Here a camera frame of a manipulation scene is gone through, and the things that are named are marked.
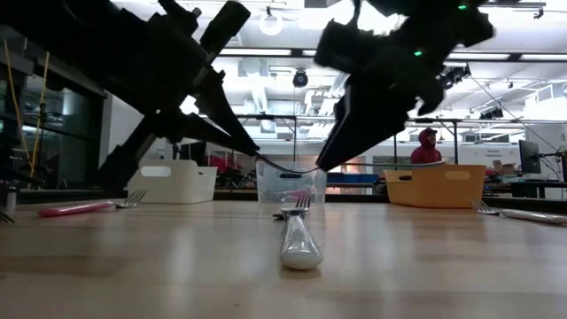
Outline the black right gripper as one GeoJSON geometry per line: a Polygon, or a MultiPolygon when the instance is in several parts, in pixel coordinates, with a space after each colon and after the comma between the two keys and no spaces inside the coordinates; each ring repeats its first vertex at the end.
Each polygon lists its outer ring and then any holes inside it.
{"type": "Polygon", "coordinates": [[[335,124],[316,165],[328,172],[403,130],[403,114],[416,108],[435,111],[444,90],[438,79],[441,59],[424,50],[369,39],[353,50],[356,71],[346,81],[345,93],[334,105],[335,124]]]}

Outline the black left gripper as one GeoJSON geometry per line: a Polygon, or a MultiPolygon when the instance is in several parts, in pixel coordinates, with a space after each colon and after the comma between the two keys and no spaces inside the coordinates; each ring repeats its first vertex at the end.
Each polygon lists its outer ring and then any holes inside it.
{"type": "Polygon", "coordinates": [[[107,192],[119,192],[128,184],[158,138],[172,144],[189,138],[247,155],[260,149],[231,109],[222,87],[225,73],[212,66],[251,13],[241,3],[228,1],[195,40],[198,14],[175,1],[161,6],[165,14],[148,20],[149,38],[132,59],[133,69],[119,81],[128,92],[123,101],[144,117],[99,169],[98,183],[107,192]]]}

